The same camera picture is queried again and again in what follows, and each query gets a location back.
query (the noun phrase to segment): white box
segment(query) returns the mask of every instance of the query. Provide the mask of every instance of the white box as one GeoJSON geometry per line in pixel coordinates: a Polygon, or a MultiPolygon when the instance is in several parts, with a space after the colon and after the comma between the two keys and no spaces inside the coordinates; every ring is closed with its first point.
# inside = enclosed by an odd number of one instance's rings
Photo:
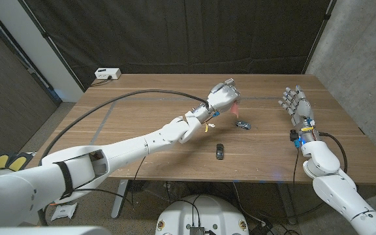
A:
{"type": "Polygon", "coordinates": [[[95,76],[97,79],[107,79],[109,76],[112,79],[118,79],[121,75],[121,71],[119,68],[98,68],[95,71],[95,76]]]}

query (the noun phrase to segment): black curtain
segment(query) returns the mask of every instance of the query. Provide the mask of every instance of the black curtain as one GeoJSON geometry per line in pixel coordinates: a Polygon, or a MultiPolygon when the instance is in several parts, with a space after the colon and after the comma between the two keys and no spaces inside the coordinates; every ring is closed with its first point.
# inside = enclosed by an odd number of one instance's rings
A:
{"type": "Polygon", "coordinates": [[[88,88],[122,73],[301,73],[330,0],[26,0],[88,88]]]}

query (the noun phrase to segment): black strap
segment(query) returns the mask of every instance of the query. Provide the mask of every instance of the black strap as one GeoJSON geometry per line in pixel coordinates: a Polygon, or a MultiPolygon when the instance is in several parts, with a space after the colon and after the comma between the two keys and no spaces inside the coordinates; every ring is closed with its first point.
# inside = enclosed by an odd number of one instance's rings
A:
{"type": "Polygon", "coordinates": [[[64,162],[57,162],[54,163],[57,164],[60,167],[60,170],[62,171],[63,178],[65,179],[65,192],[62,194],[62,197],[60,200],[67,198],[68,196],[71,196],[73,193],[73,186],[72,186],[72,177],[71,173],[69,172],[69,168],[64,162]]]}

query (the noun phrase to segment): robotic arm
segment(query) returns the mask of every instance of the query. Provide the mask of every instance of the robotic arm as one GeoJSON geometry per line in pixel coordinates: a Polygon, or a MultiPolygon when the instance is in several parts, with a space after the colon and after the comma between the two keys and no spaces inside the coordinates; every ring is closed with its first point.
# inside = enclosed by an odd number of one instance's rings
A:
{"type": "Polygon", "coordinates": [[[185,143],[216,112],[226,112],[240,100],[234,80],[217,84],[208,104],[173,119],[163,128],[136,138],[105,146],[76,146],[42,160],[42,166],[0,176],[0,227],[19,225],[45,205],[64,203],[84,196],[115,170],[148,154],[185,143]]]}
{"type": "Polygon", "coordinates": [[[315,129],[310,103],[300,86],[286,88],[278,102],[290,115],[299,138],[296,147],[309,160],[304,172],[313,179],[317,195],[338,211],[361,235],[376,234],[376,211],[356,192],[353,180],[340,169],[340,162],[315,129]]]}

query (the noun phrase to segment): concrete wall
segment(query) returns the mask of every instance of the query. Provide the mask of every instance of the concrete wall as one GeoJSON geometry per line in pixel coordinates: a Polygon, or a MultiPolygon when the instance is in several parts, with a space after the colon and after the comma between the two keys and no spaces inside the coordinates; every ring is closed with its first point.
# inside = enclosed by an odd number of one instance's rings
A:
{"type": "Polygon", "coordinates": [[[319,78],[376,145],[376,1],[337,1],[306,74],[319,78]]]}

